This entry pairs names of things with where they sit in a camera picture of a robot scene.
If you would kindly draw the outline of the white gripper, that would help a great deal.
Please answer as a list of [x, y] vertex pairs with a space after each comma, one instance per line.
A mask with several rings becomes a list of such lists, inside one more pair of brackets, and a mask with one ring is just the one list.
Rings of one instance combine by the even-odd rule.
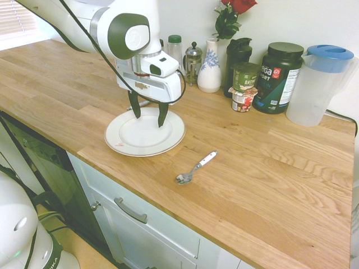
[[[135, 117], [141, 117], [137, 92], [147, 98], [161, 102], [175, 101], [181, 96], [181, 79], [176, 71], [179, 62], [172, 57], [148, 57], [140, 60], [140, 71], [134, 71], [135, 58], [116, 60], [116, 70], [124, 79], [117, 78], [120, 87], [129, 90], [128, 98]], [[162, 127], [169, 105], [159, 103], [158, 127]]]

